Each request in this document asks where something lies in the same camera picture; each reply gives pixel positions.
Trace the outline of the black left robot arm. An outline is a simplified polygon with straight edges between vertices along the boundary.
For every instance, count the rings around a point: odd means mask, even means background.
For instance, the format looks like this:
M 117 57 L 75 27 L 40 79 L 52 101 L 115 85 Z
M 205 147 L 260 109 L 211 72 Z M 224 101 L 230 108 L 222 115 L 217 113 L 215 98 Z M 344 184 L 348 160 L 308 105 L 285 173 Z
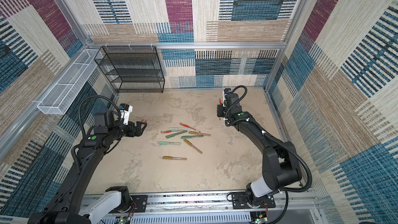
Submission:
M 96 224 L 111 211 L 132 210 L 126 186 L 110 187 L 93 204 L 81 208 L 88 184 L 105 155 L 116 147 L 114 142 L 139 137 L 147 127 L 146 121 L 129 121 L 129 114 L 124 111 L 118 119 L 111 110 L 95 114 L 94 126 L 71 149 L 74 164 L 65 180 L 44 210 L 31 215 L 30 224 Z

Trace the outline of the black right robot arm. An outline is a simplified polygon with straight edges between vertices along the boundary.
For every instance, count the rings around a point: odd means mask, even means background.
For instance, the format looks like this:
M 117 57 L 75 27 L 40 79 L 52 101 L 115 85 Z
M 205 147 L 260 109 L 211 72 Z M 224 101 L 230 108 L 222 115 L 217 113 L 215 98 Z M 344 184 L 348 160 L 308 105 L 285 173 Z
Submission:
M 222 103 L 217 106 L 217 116 L 229 120 L 230 125 L 248 137 L 261 152 L 261 176 L 249 183 L 245 191 L 248 205 L 257 207 L 264 196 L 299 182 L 302 173 L 297 157 L 277 144 L 278 139 L 263 130 L 252 114 L 243 111 L 238 100 L 237 93 L 225 89 Z

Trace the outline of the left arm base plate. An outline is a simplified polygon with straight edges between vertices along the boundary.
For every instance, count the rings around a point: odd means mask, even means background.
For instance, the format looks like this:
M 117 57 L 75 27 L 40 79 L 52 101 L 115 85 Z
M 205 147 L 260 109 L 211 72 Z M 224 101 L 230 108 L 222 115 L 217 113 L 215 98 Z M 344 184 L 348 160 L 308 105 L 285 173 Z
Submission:
M 122 200 L 121 207 L 113 209 L 110 214 L 144 213 L 147 206 L 147 195 L 130 195 L 130 199 Z

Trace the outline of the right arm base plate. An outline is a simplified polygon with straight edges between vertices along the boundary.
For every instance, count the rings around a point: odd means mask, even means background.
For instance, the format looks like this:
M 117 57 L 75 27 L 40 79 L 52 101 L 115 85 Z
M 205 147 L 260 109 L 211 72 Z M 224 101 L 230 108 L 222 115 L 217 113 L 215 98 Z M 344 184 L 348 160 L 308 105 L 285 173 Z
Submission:
M 274 199 L 267 196 L 256 198 L 245 191 L 233 191 L 227 194 L 227 200 L 232 203 L 234 209 L 259 209 L 275 208 Z

